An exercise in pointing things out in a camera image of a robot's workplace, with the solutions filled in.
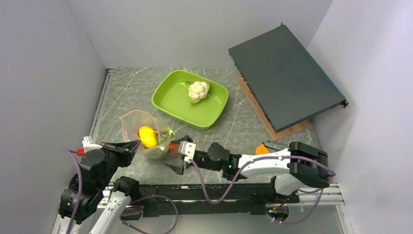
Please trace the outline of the green toy celery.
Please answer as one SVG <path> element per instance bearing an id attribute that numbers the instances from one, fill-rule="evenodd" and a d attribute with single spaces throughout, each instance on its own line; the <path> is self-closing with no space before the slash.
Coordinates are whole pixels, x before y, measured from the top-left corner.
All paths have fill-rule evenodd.
<path id="1" fill-rule="evenodd" d="M 176 139 L 176 133 L 170 128 L 162 128 L 159 132 L 160 142 L 171 142 Z"/>

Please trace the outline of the clear zip top bag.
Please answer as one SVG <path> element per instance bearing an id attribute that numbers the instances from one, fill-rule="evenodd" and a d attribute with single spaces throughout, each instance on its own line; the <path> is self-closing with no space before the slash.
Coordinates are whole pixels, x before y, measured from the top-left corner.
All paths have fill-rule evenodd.
<path id="1" fill-rule="evenodd" d="M 165 157 L 169 144 L 176 139 L 176 133 L 148 112 L 133 110 L 119 117 L 122 137 L 125 142 L 140 140 L 135 150 L 149 159 Z"/>

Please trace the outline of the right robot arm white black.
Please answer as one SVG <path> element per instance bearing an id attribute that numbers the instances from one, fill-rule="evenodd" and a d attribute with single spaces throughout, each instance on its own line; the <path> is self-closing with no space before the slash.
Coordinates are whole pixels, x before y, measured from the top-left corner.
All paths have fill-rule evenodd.
<path id="1" fill-rule="evenodd" d="M 329 187 L 335 172 L 328 167 L 328 154 L 322 150 L 294 141 L 283 150 L 261 155 L 233 154 L 214 142 L 207 151 L 196 149 L 189 136 L 170 143 L 163 164 L 176 174 L 183 175 L 190 166 L 222 172 L 232 184 L 253 176 L 276 174 L 268 189 L 269 198 L 281 202 L 287 195 L 305 186 Z"/>

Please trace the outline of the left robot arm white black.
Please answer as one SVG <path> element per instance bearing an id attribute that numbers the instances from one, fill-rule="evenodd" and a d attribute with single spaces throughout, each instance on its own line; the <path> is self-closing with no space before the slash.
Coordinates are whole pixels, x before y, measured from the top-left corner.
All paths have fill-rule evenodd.
<path id="1" fill-rule="evenodd" d="M 83 225 L 90 224 L 104 190 L 120 167 L 128 167 L 141 144 L 140 140 L 121 143 L 93 143 L 91 136 L 82 141 L 82 148 L 66 152 L 74 160 L 77 173 L 60 197 L 59 227 L 56 234 L 81 234 Z M 91 234 L 108 234 L 124 209 L 141 197 L 139 182 L 122 176 L 114 182 L 112 193 L 102 214 L 89 231 Z"/>

